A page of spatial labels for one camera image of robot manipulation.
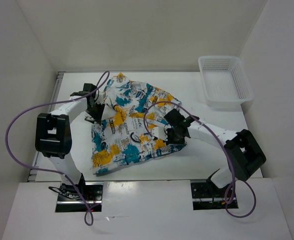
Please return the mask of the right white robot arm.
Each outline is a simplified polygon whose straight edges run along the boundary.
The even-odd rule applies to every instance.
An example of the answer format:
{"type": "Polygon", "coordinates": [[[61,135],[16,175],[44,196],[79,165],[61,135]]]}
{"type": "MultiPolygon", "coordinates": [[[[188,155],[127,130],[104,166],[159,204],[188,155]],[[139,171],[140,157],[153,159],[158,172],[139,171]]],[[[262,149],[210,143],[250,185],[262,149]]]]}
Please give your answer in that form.
{"type": "Polygon", "coordinates": [[[217,197],[233,180],[247,181],[267,160],[253,134],[227,130],[203,123],[197,116],[184,117],[173,109],[164,116],[171,126],[166,130],[168,144],[183,144],[185,138],[201,140],[226,153],[227,166],[215,171],[206,184],[206,191],[217,197]]]}

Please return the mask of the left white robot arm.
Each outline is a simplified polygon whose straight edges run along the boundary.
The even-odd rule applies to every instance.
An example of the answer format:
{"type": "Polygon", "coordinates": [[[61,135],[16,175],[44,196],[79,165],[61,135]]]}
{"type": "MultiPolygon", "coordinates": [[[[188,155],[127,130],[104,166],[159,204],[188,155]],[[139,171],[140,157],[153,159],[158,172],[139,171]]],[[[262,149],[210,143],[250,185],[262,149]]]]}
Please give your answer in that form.
{"type": "Polygon", "coordinates": [[[70,102],[50,113],[37,116],[35,148],[61,174],[61,187],[52,190],[68,199],[81,200],[87,194],[85,178],[71,155],[71,123],[83,112],[89,115],[91,122],[102,120],[105,107],[96,102],[97,89],[92,83],[85,83],[81,91],[70,95],[70,102]]]}

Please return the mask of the colourful printed shorts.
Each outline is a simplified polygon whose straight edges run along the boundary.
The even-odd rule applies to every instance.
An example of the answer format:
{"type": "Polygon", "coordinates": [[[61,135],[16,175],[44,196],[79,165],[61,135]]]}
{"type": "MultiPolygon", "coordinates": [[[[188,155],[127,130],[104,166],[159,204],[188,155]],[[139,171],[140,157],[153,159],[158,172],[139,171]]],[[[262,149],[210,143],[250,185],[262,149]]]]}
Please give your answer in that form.
{"type": "Polygon", "coordinates": [[[126,166],[140,164],[150,159],[176,153],[186,143],[167,144],[151,137],[156,127],[167,128],[164,116],[178,109],[181,101],[169,92],[146,82],[132,81],[122,73],[108,80],[102,103],[115,115],[91,122],[92,172],[109,174],[126,166]]]}

